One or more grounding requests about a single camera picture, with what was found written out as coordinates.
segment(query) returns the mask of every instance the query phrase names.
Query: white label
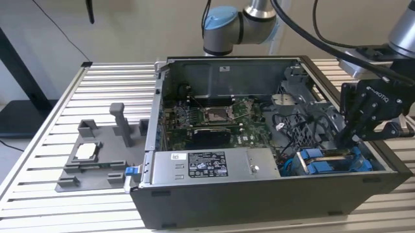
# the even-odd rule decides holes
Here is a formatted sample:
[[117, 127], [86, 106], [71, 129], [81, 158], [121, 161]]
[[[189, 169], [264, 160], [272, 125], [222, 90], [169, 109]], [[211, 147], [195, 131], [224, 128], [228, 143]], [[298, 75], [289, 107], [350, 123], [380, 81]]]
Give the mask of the white label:
[[281, 131], [282, 128], [285, 128], [285, 123], [280, 123], [277, 126], [276, 126], [276, 129], [277, 131]]
[[171, 154], [171, 160], [186, 160], [187, 153], [174, 153]]

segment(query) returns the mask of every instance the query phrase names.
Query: aluminum extrusion table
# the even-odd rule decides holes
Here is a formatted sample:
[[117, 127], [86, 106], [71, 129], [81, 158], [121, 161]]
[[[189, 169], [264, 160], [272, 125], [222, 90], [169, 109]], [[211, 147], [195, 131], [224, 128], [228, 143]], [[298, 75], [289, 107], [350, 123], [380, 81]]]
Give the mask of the aluminum extrusion table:
[[[334, 59], [314, 60], [340, 88], [354, 81]], [[131, 123], [150, 117], [155, 64], [97, 64], [81, 69], [0, 190], [0, 233], [147, 233], [139, 212], [123, 189], [55, 192], [82, 119], [115, 125], [113, 102], [126, 104]], [[415, 139], [388, 141], [415, 172]], [[215, 226], [170, 232], [386, 233], [415, 232], [415, 177], [390, 194], [372, 197], [349, 216]]]

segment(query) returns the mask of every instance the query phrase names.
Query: black stand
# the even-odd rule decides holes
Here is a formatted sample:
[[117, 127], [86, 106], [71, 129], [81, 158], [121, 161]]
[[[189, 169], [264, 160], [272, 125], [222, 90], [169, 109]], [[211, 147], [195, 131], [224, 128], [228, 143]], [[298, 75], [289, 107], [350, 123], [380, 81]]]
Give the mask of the black stand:
[[0, 28], [0, 60], [30, 100], [11, 101], [0, 112], [0, 138], [33, 138], [57, 100], [49, 100]]

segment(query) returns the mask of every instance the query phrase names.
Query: sticker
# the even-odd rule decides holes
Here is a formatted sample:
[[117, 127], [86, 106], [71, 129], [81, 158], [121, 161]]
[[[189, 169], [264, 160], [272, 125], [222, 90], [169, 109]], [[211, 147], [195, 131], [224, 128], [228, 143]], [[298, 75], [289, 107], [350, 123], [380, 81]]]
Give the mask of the sticker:
[[229, 176], [226, 153], [224, 151], [189, 153], [189, 176], [191, 178]]
[[186, 160], [187, 154], [186, 153], [173, 153], [171, 160]]

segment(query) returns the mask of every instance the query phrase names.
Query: cable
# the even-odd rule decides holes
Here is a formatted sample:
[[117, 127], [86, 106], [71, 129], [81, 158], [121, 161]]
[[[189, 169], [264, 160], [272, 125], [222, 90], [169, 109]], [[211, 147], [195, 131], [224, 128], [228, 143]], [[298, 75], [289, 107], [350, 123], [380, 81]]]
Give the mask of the cable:
[[340, 46], [340, 47], [344, 47], [344, 48], [349, 48], [349, 49], [356, 49], [356, 48], [358, 48], [358, 46], [356, 46], [356, 45], [348, 45], [348, 44], [342, 44], [342, 43], [337, 43], [337, 42], [334, 42], [334, 41], [332, 41], [332, 40], [328, 40], [324, 36], [322, 36], [322, 34], [321, 34], [321, 30], [320, 30], [320, 27], [318, 27], [318, 4], [320, 4], [320, 0], [316, 0], [314, 1], [314, 5], [313, 5], [313, 27], [314, 27], [314, 31], [317, 32], [317, 35], [318, 35], [318, 37], [320, 37], [320, 39], [324, 41], [324, 42], [326, 42], [326, 43], [329, 43], [329, 44], [332, 44], [332, 45], [334, 45], [334, 46]]
[[190, 96], [190, 97], [195, 100], [197, 104], [199, 104], [201, 108], [203, 108], [202, 104], [198, 102], [198, 100], [195, 99], [195, 97], [193, 97], [193, 96]]
[[320, 121], [324, 118], [324, 116], [320, 116], [316, 121], [314, 121], [314, 127], [313, 127], [313, 139], [316, 141], [316, 144], [321, 146], [321, 148], [325, 150], [326, 147], [324, 146], [324, 144], [318, 141], [317, 139], [317, 131], [318, 131], [318, 125], [324, 128], [325, 132], [328, 133], [328, 128], [325, 126], [325, 124], [322, 124]]
[[380, 67], [360, 58], [350, 56], [349, 54], [341, 52], [334, 47], [328, 45], [324, 41], [321, 41], [318, 38], [316, 38], [288, 16], [285, 13], [280, 3], [277, 0], [272, 0], [272, 4], [274, 6], [274, 9], [278, 13], [280, 18], [286, 22], [286, 24], [290, 26], [290, 28], [312, 43], [314, 44], [320, 49], [338, 57], [340, 59], [344, 59], [345, 61], [354, 63], [356, 65], [361, 66], [362, 68], [368, 69], [369, 71], [374, 72], [376, 74], [381, 76], [386, 76], [392, 79], [396, 79], [397, 81], [401, 81], [406, 83], [409, 86], [415, 85], [415, 81], [410, 79], [409, 77], [398, 74], [389, 68]]
[[63, 35], [66, 36], [67, 40], [70, 41], [70, 43], [74, 45], [74, 47], [78, 49], [78, 51], [85, 55], [86, 59], [89, 60], [89, 62], [91, 61], [90, 58], [86, 56], [86, 54], [83, 53], [83, 51], [79, 49], [79, 47], [73, 43], [73, 41], [70, 40], [67, 34], [65, 33], [65, 31], [61, 29], [61, 27], [58, 26], [58, 24], [55, 23], [55, 21], [53, 20], [53, 18], [50, 17], [50, 15], [46, 13], [46, 11], [43, 10], [43, 8], [41, 7], [41, 5], [38, 4], [38, 2], [35, 0], [33, 0], [33, 2], [37, 4], [37, 6], [39, 7], [39, 9], [42, 10], [42, 12], [45, 13], [45, 15], [47, 16], [47, 18], [53, 21], [53, 23], [55, 24], [55, 26], [58, 27], [58, 29], [61, 30], [61, 32], [63, 33]]
[[281, 114], [281, 113], [276, 113], [273, 115], [273, 124], [277, 125], [276, 117], [286, 118], [286, 117], [292, 117], [292, 116], [302, 116], [305, 121], [308, 119], [308, 115], [305, 115], [304, 113], [294, 113], [294, 114], [289, 114], [289, 115], [285, 115], [285, 114]]
[[3, 142], [2, 140], [0, 140], [0, 143], [2, 143], [3, 145], [6, 145], [7, 147], [10, 147], [10, 148], [15, 149], [15, 150], [19, 150], [19, 151], [25, 152], [25, 150], [23, 150], [23, 149], [19, 149], [19, 148], [17, 148], [17, 147], [14, 147], [14, 146], [11, 146], [11, 145], [6, 144], [6, 142]]
[[290, 176], [292, 174], [289, 173], [289, 170], [288, 170], [288, 168], [289, 168], [289, 166], [290, 166], [290, 164], [293, 163], [293, 159], [289, 159], [288, 161], [286, 161], [286, 163], [285, 163], [285, 166], [284, 166], [284, 176]]
[[292, 146], [293, 143], [294, 143], [294, 140], [292, 139], [292, 141], [286, 145], [285, 149], [281, 151], [281, 154], [285, 154], [286, 150], [289, 149], [289, 147]]
[[207, 23], [209, 11], [210, 11], [210, 4], [211, 4], [211, 3], [213, 3], [213, 0], [207, 0], [206, 10], [203, 11], [203, 15], [202, 15], [202, 38], [205, 38], [206, 23]]

